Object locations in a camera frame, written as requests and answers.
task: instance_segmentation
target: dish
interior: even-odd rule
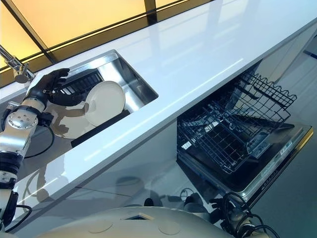
[[[86,103],[86,119],[94,126],[120,114],[125,105],[125,94],[121,86],[113,81],[97,84],[89,92]]]

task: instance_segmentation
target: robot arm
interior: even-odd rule
[[[13,219],[18,194],[12,190],[47,101],[63,106],[81,102],[80,95],[54,91],[65,82],[66,79],[61,77],[67,76],[68,72],[68,68],[63,68],[44,75],[28,91],[21,105],[9,106],[6,110],[3,132],[0,133],[0,230]]]

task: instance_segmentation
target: black cable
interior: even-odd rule
[[[35,156],[38,156],[38,155],[43,154],[43,153],[46,152],[48,149],[50,149],[51,146],[54,144],[54,141],[55,141],[54,132],[52,131],[52,129],[50,128],[49,125],[44,124],[44,126],[45,126],[47,129],[49,129],[49,131],[50,131],[50,133],[51,133],[51,135],[52,135],[52,141],[51,141],[50,145],[49,145],[45,150],[41,151],[40,153],[37,153],[37,154],[35,154],[35,155],[31,155],[31,156],[26,156],[26,157],[24,157],[25,159],[28,159],[28,158],[35,157]]]
[[[2,131],[4,131],[4,127],[5,127],[5,120],[8,117],[8,115],[10,114],[11,109],[7,108],[4,110],[3,114],[2,114],[2,118],[1,118],[1,129]]]
[[[234,195],[234,196],[238,197],[238,198],[243,202],[243,204],[244,204],[245,207],[246,207],[246,210],[247,210],[250,214],[251,214],[251,210],[250,210],[249,205],[246,203],[246,201],[245,201],[239,194],[237,194],[237,193],[235,193],[235,192],[229,192],[229,193],[227,193],[227,194],[225,194],[225,195],[223,196],[222,207],[223,207],[223,209],[224,209],[225,220],[226,220],[227,224],[231,225],[231,230],[229,231],[229,233],[230,233],[231,235],[233,235],[233,234],[235,234],[235,233],[234,233],[234,232],[235,232],[235,229],[234,229],[234,227],[232,226],[232,224],[230,223],[229,215],[228,215],[228,212],[227,212],[227,204],[228,204],[228,202],[229,202],[229,198],[228,198],[228,197],[231,196],[231,195]]]
[[[247,202],[246,202],[239,194],[237,194],[237,193],[235,193],[235,192],[229,192],[229,193],[227,193],[227,194],[225,194],[225,195],[223,196],[223,199],[224,199],[224,200],[227,200],[227,199],[228,199],[228,196],[230,196],[230,195],[234,195],[234,196],[238,197],[238,198],[243,202],[243,204],[245,205],[246,210],[251,213],[251,210],[250,210],[249,205],[247,204]]]
[[[261,225],[264,225],[263,220],[261,219],[261,217],[260,217],[259,215],[253,214],[253,213],[246,214],[246,215],[239,221],[239,223],[237,224],[236,229],[235,229],[235,232],[234,232],[234,235],[235,235],[235,236],[238,235],[239,228],[241,227],[242,223],[243,223],[247,218],[253,218],[253,217],[258,218],[258,220],[260,221]]]
[[[27,219],[31,213],[32,213],[32,207],[30,206],[26,206],[26,205],[16,205],[16,207],[22,207],[22,208],[26,208],[28,209],[28,213],[17,223],[15,224],[13,227],[9,228],[8,230],[6,230],[5,232],[8,233],[10,231],[12,231],[13,229],[17,228],[22,222],[25,221],[25,219]]]
[[[270,230],[270,231],[275,235],[276,238],[279,238],[279,235],[276,233],[276,231],[273,230],[272,227],[269,227],[269,226],[267,226],[267,225],[258,225],[258,226],[255,226],[255,227],[252,228],[252,232],[254,232],[254,231],[256,231],[256,230],[259,230],[259,229],[264,229],[264,228]]]

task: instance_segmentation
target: metal rack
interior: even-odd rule
[[[85,100],[92,88],[98,83],[103,82],[103,78],[98,70],[86,70],[80,77],[73,76],[67,79],[67,82],[61,87],[57,88],[63,94],[80,94]]]
[[[203,150],[223,171],[235,172],[270,146],[266,137],[290,116],[296,100],[266,78],[244,72],[178,119],[182,141]]]

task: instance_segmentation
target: black glove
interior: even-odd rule
[[[51,103],[62,106],[75,106],[79,104],[82,101],[82,96],[79,93],[67,95],[59,91],[54,91],[56,88],[62,86],[61,83],[66,81],[65,78],[61,77],[67,76],[68,72],[68,68],[61,68],[44,75],[40,81],[30,89],[24,99],[36,98],[43,102],[45,107],[48,100]]]

